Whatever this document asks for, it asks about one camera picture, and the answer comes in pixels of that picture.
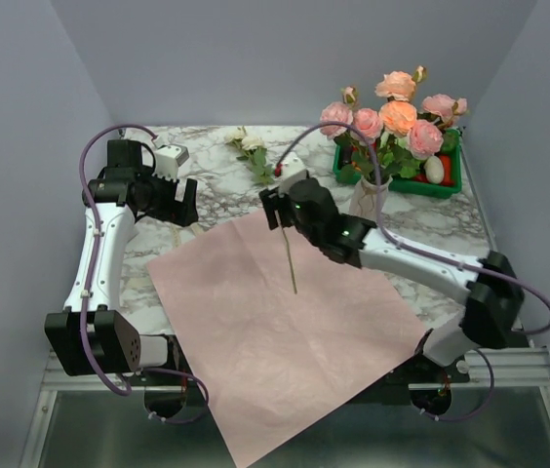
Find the beige printed ribbon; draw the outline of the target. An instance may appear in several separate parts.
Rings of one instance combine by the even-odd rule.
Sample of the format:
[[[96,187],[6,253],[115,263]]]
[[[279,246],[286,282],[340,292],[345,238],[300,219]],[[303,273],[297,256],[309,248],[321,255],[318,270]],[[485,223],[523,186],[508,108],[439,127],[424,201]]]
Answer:
[[[189,226],[179,227],[171,225],[172,249],[175,250],[184,244],[194,240],[205,233],[199,223],[192,223]]]

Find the white flower stem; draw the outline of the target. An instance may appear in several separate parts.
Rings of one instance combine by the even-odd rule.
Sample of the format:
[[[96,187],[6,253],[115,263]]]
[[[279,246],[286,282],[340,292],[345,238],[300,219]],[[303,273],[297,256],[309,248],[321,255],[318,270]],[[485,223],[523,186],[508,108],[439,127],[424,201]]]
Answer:
[[[236,159],[248,164],[256,184],[267,186],[274,181],[275,167],[267,162],[267,148],[261,137],[249,135],[240,126],[225,137],[225,144],[238,151]]]

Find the peach pink flower stem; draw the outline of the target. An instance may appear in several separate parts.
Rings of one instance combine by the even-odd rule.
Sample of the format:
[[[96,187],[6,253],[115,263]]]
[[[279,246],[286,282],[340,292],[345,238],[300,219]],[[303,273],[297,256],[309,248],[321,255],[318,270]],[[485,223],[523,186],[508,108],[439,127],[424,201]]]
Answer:
[[[386,176],[411,179],[424,173],[425,161],[437,156],[443,133],[456,127],[468,112],[465,97],[446,94],[425,97],[413,103],[418,86],[427,78],[425,66],[414,72],[392,71],[383,76],[375,94],[386,102],[379,108],[383,132],[376,145],[381,171]]]

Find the pink wrapping paper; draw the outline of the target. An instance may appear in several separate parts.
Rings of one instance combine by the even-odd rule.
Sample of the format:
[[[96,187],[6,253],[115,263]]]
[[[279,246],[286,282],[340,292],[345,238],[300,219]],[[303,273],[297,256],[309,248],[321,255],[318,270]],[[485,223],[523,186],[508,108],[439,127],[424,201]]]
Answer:
[[[381,273],[334,263],[296,231],[270,230],[260,213],[147,269],[239,467],[400,366],[425,333]]]

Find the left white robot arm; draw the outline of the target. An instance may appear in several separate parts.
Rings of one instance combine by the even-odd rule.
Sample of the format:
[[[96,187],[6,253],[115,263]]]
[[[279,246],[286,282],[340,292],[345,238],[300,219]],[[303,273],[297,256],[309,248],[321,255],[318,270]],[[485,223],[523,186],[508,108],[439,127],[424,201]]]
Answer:
[[[182,199],[176,197],[187,148],[161,145],[153,149],[150,164],[143,161],[144,148],[136,140],[109,141],[105,167],[83,192],[86,232],[76,278],[62,311],[45,320],[45,334],[70,376],[145,368],[159,385],[178,376],[170,341],[139,333],[120,313],[123,259],[138,217],[181,227],[198,219],[196,180],[187,179]]]

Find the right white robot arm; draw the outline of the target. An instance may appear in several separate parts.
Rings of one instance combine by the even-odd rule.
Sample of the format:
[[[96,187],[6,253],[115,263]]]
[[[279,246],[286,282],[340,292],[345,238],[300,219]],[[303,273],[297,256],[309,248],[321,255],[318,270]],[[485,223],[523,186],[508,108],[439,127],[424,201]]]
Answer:
[[[459,255],[412,242],[375,222],[341,213],[314,177],[259,193],[270,229],[293,227],[329,260],[391,273],[463,305],[458,316],[428,331],[412,356],[412,372],[431,382],[458,357],[478,348],[504,349],[524,302],[508,258]]]

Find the white ceramic vase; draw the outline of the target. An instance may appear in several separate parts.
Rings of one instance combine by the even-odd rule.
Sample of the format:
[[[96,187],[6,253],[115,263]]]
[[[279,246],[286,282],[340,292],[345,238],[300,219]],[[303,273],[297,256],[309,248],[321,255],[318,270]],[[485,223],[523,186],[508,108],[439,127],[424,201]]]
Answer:
[[[348,213],[376,222],[377,205],[383,206],[385,203],[391,182],[391,176],[380,186],[361,178],[354,187]]]

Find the green plastic crate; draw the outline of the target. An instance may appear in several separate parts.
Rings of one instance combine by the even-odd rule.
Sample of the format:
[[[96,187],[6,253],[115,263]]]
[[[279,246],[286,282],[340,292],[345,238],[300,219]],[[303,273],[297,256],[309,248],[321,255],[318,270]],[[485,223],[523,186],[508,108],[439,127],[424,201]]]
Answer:
[[[442,186],[441,184],[431,184],[427,181],[425,174],[420,173],[411,179],[394,177],[389,185],[389,189],[393,192],[415,194],[437,199],[449,199],[452,195],[457,194],[462,188],[461,175],[461,131],[459,144],[455,151],[450,153],[438,153],[439,155],[449,155],[452,158],[452,177],[454,186]],[[361,173],[351,169],[344,170],[343,168],[351,163],[352,149],[348,144],[341,148],[340,145],[335,147],[333,160],[333,173],[335,180],[340,184],[355,185],[361,178]]]

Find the toy white egg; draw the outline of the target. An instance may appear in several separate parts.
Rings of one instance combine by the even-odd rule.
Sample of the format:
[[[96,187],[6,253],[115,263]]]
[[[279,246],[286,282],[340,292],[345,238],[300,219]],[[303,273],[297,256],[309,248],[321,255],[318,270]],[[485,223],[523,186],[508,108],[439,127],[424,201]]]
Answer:
[[[427,181],[431,184],[440,184],[444,180],[445,169],[437,156],[431,156],[425,161],[424,172]]]

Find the toy carrot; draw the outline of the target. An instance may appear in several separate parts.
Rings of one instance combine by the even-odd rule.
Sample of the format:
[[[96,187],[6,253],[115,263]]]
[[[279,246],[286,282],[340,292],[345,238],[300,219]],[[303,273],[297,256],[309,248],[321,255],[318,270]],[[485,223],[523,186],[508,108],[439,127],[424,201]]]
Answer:
[[[449,155],[439,155],[439,159],[444,170],[444,175],[440,184],[442,186],[454,186],[452,177],[452,158]]]

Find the toy green pepper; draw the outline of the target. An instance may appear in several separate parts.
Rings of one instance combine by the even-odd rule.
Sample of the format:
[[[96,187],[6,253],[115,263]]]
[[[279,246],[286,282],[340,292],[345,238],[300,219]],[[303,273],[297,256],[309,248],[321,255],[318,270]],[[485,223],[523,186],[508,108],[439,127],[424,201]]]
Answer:
[[[441,146],[442,153],[450,153],[455,151],[459,144],[460,132],[456,129],[448,129],[443,133],[443,144]]]

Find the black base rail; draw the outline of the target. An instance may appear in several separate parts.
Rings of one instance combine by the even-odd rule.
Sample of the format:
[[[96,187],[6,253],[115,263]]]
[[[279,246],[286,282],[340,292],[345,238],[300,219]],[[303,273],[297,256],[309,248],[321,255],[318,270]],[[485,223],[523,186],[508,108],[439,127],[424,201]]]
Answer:
[[[547,375],[547,354],[526,345],[470,351],[444,368],[415,356],[349,402],[387,406],[423,403],[430,408],[435,403],[446,405],[452,390],[460,387],[529,387],[536,386]],[[135,389],[145,391],[147,403],[160,396],[165,403],[178,408],[198,408],[204,404],[199,385],[183,376],[149,370],[131,376],[129,382]]]

